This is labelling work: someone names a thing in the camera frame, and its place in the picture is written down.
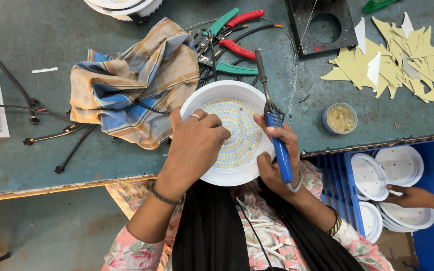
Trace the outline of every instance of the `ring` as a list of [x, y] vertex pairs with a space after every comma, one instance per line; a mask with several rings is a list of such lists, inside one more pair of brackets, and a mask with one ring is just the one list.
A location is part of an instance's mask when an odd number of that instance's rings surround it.
[[194, 117], [196, 117], [197, 119], [200, 120], [200, 117], [199, 117], [199, 115], [197, 115], [197, 114], [191, 114], [190, 116], [194, 116]]

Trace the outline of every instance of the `blue soldering iron handle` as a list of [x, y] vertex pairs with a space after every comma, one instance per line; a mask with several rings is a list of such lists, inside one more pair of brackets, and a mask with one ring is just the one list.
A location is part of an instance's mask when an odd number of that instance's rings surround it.
[[[281, 116], [279, 112], [272, 112], [266, 114], [267, 126], [281, 127]], [[289, 153], [287, 153], [286, 145], [282, 140], [271, 138], [276, 150], [277, 163], [281, 170], [281, 177], [285, 183], [290, 183], [293, 180], [291, 161], [289, 160]]]

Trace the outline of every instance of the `hand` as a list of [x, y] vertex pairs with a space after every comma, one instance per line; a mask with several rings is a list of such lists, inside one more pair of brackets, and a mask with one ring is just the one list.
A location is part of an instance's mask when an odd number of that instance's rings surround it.
[[401, 187], [397, 185], [386, 185], [386, 188], [395, 192], [403, 193], [397, 196], [390, 193], [388, 198], [383, 200], [387, 203], [393, 203], [403, 208], [432, 208], [434, 209], [434, 194], [419, 187]]
[[216, 114], [209, 115], [201, 109], [182, 121], [180, 107], [170, 114], [173, 128], [172, 145], [168, 158], [160, 171], [155, 191], [162, 197], [179, 201], [183, 194], [215, 163], [220, 147], [231, 133], [222, 127]]
[[[289, 160], [291, 162], [292, 175], [294, 177], [291, 186], [295, 188], [299, 183], [300, 167], [298, 136], [295, 135], [291, 127], [285, 123], [282, 124], [283, 128], [267, 127], [267, 122], [263, 115], [254, 114], [254, 121], [262, 128], [269, 139], [270, 137], [274, 137], [281, 139], [285, 143], [287, 152], [289, 153]], [[264, 152], [257, 157], [257, 166], [259, 167], [260, 177], [267, 187], [287, 201], [289, 198], [292, 198], [294, 193], [289, 191], [286, 184], [282, 181], [279, 164], [277, 162], [272, 163], [267, 152]]]

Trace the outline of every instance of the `pink floral fabric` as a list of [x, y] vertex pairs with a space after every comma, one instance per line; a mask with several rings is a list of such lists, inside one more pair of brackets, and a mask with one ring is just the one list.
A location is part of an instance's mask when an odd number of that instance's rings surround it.
[[[303, 184], [317, 198], [322, 192], [321, 172], [311, 163], [301, 160], [300, 173]], [[122, 183], [106, 186], [113, 199], [130, 219], [142, 204], [148, 193], [149, 181]], [[258, 194], [257, 181], [233, 188], [233, 197], [243, 197], [242, 202], [246, 215], [253, 223], [257, 236], [262, 244], [271, 252], [267, 252], [269, 260], [275, 267], [289, 271], [309, 270], [299, 249], [276, 213]], [[165, 240], [160, 243], [144, 243], [133, 237], [124, 227], [117, 235], [110, 252], [105, 256], [102, 271], [116, 270], [172, 270], [171, 251], [180, 222], [183, 206], [178, 206], [169, 223]], [[249, 230], [240, 208], [237, 208], [243, 221], [250, 270], [264, 270], [268, 267], [262, 249], [255, 234]], [[344, 246], [353, 257], [368, 271], [393, 271], [391, 264], [378, 251], [377, 245], [370, 243], [356, 232], [346, 221], [334, 238]]]

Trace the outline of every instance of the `plaid cloth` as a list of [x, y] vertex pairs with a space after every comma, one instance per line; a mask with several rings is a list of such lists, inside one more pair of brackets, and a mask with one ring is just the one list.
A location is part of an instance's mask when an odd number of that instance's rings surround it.
[[168, 115], [135, 105], [172, 111], [196, 90], [199, 66], [192, 35], [162, 19], [126, 52], [89, 50], [88, 61], [71, 69], [71, 116], [98, 123], [114, 137], [153, 150], [172, 133]]

